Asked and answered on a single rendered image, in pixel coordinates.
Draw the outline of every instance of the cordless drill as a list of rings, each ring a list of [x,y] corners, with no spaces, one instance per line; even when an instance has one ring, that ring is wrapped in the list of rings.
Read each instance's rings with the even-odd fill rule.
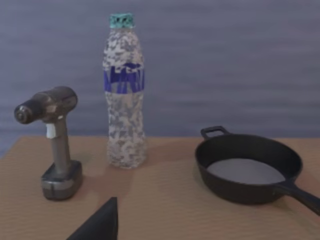
[[[82,164],[71,160],[66,117],[78,103],[77,94],[67,86],[58,86],[36,93],[14,110],[21,124],[42,120],[46,137],[51,140],[53,164],[41,177],[41,187],[48,200],[66,200],[80,188],[83,181]]]

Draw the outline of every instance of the frying pan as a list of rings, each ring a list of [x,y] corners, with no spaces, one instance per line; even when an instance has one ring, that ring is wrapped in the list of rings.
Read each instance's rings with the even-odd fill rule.
[[[209,137],[208,133],[223,134]],[[288,146],[261,136],[233,134],[222,126],[201,130],[204,141],[195,150],[197,166],[204,184],[218,197],[244,205],[267,204],[290,196],[320,216],[320,198],[301,190],[295,181],[303,169],[300,156]],[[246,184],[221,178],[207,168],[228,159],[252,159],[278,170],[284,181]]]

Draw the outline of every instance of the clear plastic bottle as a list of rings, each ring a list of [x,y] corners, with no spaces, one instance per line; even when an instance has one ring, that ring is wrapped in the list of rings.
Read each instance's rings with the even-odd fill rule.
[[[110,164],[131,169],[147,157],[143,125],[144,58],[130,13],[110,16],[103,56],[104,90],[108,106]]]

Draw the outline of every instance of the skillet helper handle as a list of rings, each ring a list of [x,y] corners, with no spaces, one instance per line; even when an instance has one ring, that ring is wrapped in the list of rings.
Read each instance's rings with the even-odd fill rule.
[[[207,128],[203,128],[201,129],[201,136],[204,139],[210,139],[211,137],[208,136],[208,133],[213,133],[213,132],[222,132],[224,135],[225,134],[230,134],[230,132],[228,132],[223,126],[212,126],[212,127],[207,127]]]
[[[274,187],[274,191],[296,199],[312,212],[320,216],[320,198],[301,190],[293,182],[277,183]]]

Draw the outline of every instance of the bottle cap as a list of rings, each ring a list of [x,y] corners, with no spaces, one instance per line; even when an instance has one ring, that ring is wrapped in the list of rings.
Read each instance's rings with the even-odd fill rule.
[[[132,29],[134,26],[134,16],[132,13],[117,13],[110,15],[110,28],[112,29]]]

